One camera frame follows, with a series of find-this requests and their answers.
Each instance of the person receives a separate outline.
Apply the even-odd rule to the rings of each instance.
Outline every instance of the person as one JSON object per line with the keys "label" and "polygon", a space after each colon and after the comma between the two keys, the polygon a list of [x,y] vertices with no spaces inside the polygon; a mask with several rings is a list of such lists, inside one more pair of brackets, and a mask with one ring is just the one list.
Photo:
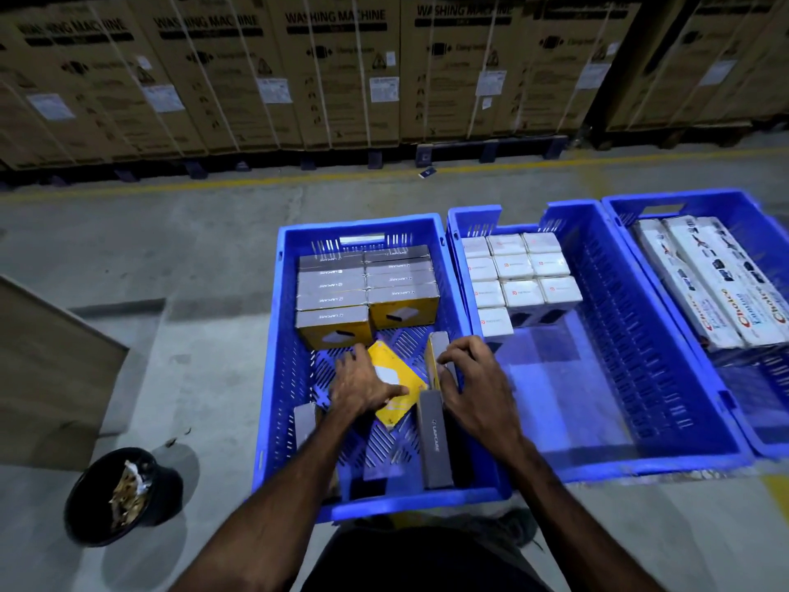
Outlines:
{"label": "person", "polygon": [[[449,370],[440,368],[447,409],[507,468],[570,588],[662,590],[567,492],[524,436],[508,380],[484,341],[477,336],[453,341],[439,357],[441,365],[450,361],[465,386],[460,392]],[[407,393],[378,378],[362,345],[339,358],[336,367],[325,418],[299,452],[222,524],[172,592],[257,592],[293,585],[353,421]],[[508,539],[507,524],[497,519],[446,522],[399,530],[341,527],[302,590],[548,590],[516,546],[533,531],[517,541]]]}

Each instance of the white label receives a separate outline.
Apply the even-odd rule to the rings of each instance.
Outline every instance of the white label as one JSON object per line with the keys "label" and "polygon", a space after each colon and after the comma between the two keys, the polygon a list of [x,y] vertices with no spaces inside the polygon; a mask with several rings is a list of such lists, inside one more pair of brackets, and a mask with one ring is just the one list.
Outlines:
{"label": "white label", "polygon": [[475,95],[478,98],[486,95],[501,95],[505,76],[507,76],[506,70],[481,71],[480,78],[477,79],[477,93]]}
{"label": "white label", "polygon": [[151,108],[157,113],[179,112],[182,109],[186,109],[173,85],[143,87],[143,93],[148,103],[151,104]]}
{"label": "white label", "polygon": [[265,103],[293,103],[288,79],[257,79],[257,89]]}
{"label": "white label", "polygon": [[709,67],[707,74],[698,82],[698,86],[704,87],[705,85],[717,85],[722,83],[732,68],[735,68],[735,64],[737,64],[736,60],[718,60]]}
{"label": "white label", "polygon": [[578,77],[578,82],[575,84],[576,89],[598,89],[603,84],[608,73],[610,64],[605,62],[599,64],[587,64],[581,71],[581,76]]}
{"label": "white label", "polygon": [[57,93],[38,93],[28,95],[28,101],[33,104],[41,115],[47,120],[68,120],[76,118],[74,112],[65,105]]}
{"label": "white label", "polygon": [[399,76],[374,76],[370,78],[372,103],[397,102],[400,100]]}

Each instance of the blue plastic crate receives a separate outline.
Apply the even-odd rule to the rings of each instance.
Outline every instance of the blue plastic crate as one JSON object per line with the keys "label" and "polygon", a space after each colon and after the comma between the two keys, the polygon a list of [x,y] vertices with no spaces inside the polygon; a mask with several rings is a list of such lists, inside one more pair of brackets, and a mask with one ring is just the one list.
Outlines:
{"label": "blue plastic crate", "polygon": [[554,232],[584,301],[553,326],[516,329],[496,357],[524,433],[563,481],[753,460],[717,390],[597,201],[548,204],[539,224],[498,226],[500,206],[454,208],[448,238],[472,330],[479,314],[461,238]]}
{"label": "blue plastic crate", "polygon": [[[307,224],[279,230],[253,490],[296,451],[293,408],[310,401],[328,407],[335,358],[346,351],[311,351],[294,328],[298,257],[406,245],[427,245],[430,249],[441,294],[436,323],[380,331],[376,337],[427,379],[423,355],[428,334],[434,330],[445,330],[450,338],[471,334],[439,215]],[[319,522],[479,503],[510,495],[507,478],[494,459],[468,436],[461,443],[473,466],[471,486],[425,491],[413,414],[412,410],[391,432],[372,416],[354,425],[338,463],[341,502],[324,506]]]}
{"label": "blue plastic crate", "polygon": [[731,413],[751,446],[765,457],[789,456],[789,355],[776,353],[759,365],[715,368],[696,342],[682,312],[666,291],[627,229],[638,218],[677,215],[715,216],[759,265],[773,285],[789,298],[789,237],[746,193],[708,189],[606,197],[607,212],[632,255],[663,301],[697,358],[696,368],[710,394],[727,399]]}

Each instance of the concrete floor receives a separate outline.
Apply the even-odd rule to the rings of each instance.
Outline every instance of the concrete floor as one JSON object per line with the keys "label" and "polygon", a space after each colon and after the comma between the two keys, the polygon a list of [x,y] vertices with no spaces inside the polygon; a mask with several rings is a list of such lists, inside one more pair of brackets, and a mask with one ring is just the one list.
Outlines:
{"label": "concrete floor", "polygon": [[[152,448],[186,484],[178,517],[82,551],[61,525],[77,474],[0,467],[0,585],[165,590],[249,494],[279,227],[446,216],[454,206],[486,203],[504,206],[504,222],[536,222],[552,200],[713,187],[743,188],[766,210],[789,215],[787,160],[789,135],[775,134],[735,150],[629,148],[569,152],[555,163],[447,162],[427,180],[405,165],[379,173],[271,169],[200,183],[31,188],[0,198],[0,271],[133,348],[95,456],[126,445]],[[125,311],[85,309],[115,304]],[[163,447],[172,437],[177,443]],[[669,590],[784,590],[786,483],[784,476],[742,477],[574,493]],[[508,504],[470,510],[490,514]],[[315,528],[297,587],[333,531]],[[568,589],[549,553],[536,546],[525,553],[554,590]]]}

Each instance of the bucket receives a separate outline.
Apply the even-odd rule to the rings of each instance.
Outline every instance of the bucket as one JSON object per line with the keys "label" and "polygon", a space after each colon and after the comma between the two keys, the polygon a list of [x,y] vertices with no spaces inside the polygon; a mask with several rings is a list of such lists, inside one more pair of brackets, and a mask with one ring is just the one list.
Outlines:
{"label": "bucket", "polygon": [[[111,499],[126,462],[148,483],[143,507],[131,523],[113,525]],[[107,546],[136,527],[152,527],[175,516],[182,507],[184,484],[175,469],[162,467],[142,448],[107,453],[87,468],[65,501],[63,518],[69,537],[80,546]]]}

